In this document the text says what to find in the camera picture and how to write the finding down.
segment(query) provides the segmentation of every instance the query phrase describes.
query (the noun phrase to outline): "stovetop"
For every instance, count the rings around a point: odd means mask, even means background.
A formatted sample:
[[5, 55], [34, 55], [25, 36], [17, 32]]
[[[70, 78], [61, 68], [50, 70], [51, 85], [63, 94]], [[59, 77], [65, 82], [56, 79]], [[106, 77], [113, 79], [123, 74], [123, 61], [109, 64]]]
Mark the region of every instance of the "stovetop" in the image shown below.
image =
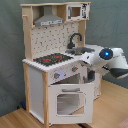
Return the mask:
[[73, 57], [61, 54], [61, 53], [54, 53], [51, 55], [43, 56], [34, 59], [34, 62], [37, 62], [39, 64], [42, 64], [44, 66], [51, 66], [57, 63], [61, 63], [67, 60], [73, 59]]

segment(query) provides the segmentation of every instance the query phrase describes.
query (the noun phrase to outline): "pegboard backsplash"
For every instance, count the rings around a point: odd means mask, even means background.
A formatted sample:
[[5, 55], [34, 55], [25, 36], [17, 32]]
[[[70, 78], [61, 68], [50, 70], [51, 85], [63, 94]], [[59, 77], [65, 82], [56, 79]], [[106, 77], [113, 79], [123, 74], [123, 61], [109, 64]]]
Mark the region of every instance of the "pegboard backsplash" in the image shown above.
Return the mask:
[[[70, 37], [78, 33], [79, 22], [35, 27], [32, 29], [33, 59], [67, 49]], [[73, 43], [78, 46], [78, 36], [73, 38]]]

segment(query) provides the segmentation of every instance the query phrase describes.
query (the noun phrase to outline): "cabinet door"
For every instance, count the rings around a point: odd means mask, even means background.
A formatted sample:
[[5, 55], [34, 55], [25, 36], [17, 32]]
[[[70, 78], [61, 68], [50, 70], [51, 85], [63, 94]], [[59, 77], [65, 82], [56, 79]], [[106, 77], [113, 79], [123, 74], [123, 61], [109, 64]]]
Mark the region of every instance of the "cabinet door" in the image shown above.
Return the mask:
[[49, 87], [51, 124], [91, 123], [94, 84], [60, 84]]

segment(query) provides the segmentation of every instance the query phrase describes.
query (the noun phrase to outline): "gray wall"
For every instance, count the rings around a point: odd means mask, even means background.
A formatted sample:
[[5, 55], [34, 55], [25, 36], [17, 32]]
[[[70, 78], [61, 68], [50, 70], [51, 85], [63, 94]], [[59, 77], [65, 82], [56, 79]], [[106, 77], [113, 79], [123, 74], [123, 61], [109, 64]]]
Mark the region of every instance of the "gray wall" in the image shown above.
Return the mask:
[[[0, 0], [0, 116], [16, 110], [21, 101], [25, 102], [22, 66], [25, 55], [20, 4], [42, 2], [58, 0]], [[128, 60], [128, 1], [91, 2], [86, 43], [122, 47]], [[104, 79], [128, 88], [127, 78], [117, 80], [107, 75]]]

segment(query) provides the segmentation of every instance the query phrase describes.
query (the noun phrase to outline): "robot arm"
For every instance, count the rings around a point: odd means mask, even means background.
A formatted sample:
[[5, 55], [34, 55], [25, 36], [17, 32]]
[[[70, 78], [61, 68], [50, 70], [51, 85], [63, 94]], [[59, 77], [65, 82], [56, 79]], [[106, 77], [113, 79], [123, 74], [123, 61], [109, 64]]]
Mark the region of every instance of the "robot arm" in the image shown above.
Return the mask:
[[81, 55], [79, 63], [101, 75], [108, 72], [115, 78], [124, 78], [128, 75], [128, 65], [121, 48], [103, 48], [96, 45], [87, 47], [94, 48], [94, 52], [85, 52]]

